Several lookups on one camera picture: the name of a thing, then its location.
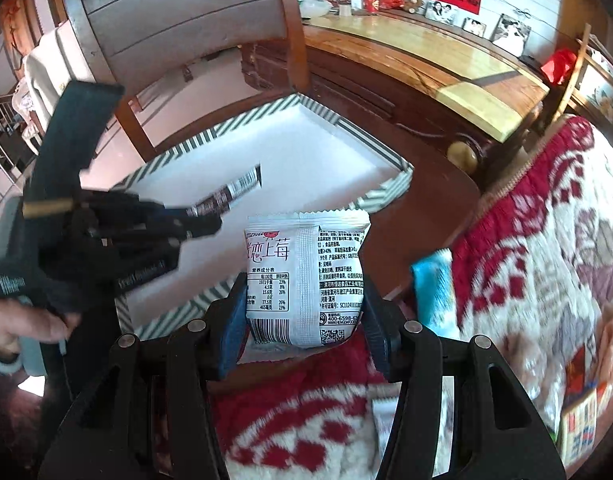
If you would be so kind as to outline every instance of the chair backrest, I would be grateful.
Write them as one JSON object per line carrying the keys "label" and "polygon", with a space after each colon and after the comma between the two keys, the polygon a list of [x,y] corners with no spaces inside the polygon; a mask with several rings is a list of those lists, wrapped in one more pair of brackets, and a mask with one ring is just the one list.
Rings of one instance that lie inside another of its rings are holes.
{"label": "chair backrest", "polygon": [[297,0],[64,0],[96,81],[136,94],[207,54],[287,38],[294,88],[309,88]]}

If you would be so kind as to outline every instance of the metal screw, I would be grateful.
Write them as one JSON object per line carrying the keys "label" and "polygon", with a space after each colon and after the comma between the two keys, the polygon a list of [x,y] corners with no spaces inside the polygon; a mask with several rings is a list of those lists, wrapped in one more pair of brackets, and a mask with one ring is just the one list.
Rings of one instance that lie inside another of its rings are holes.
{"label": "metal screw", "polygon": [[187,328],[189,332],[202,332],[206,328],[206,323],[202,319],[194,319],[189,321]]}
{"label": "metal screw", "polygon": [[491,348],[491,340],[486,335],[475,336],[475,344],[480,348]]}
{"label": "metal screw", "polygon": [[120,348],[128,348],[136,342],[136,337],[133,334],[125,334],[118,339]]}
{"label": "metal screw", "polygon": [[407,321],[405,323],[405,330],[412,334],[419,334],[423,330],[423,326],[418,321]]}

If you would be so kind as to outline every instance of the nutrition facts table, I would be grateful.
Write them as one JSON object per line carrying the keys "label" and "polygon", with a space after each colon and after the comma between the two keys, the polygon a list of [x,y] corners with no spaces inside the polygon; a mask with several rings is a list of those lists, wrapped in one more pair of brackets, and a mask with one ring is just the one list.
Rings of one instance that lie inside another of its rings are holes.
{"label": "nutrition facts table", "polygon": [[287,312],[288,272],[249,272],[248,311]]}

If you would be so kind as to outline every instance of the hand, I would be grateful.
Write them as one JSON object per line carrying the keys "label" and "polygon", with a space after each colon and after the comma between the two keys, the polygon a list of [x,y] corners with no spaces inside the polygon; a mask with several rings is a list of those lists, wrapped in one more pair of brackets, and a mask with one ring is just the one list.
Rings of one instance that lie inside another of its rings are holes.
{"label": "hand", "polygon": [[68,339],[79,323],[79,314],[67,314],[62,321],[41,308],[22,305],[15,300],[0,300],[0,359],[15,359],[20,353],[20,336],[57,343]]}

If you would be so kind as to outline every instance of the round wooden knob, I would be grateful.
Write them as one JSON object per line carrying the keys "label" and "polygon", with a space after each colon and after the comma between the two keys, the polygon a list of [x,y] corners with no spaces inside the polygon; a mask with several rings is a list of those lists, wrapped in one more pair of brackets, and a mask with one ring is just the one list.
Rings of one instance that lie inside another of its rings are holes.
{"label": "round wooden knob", "polygon": [[447,158],[467,175],[477,170],[477,155],[467,143],[458,140],[449,146]]}

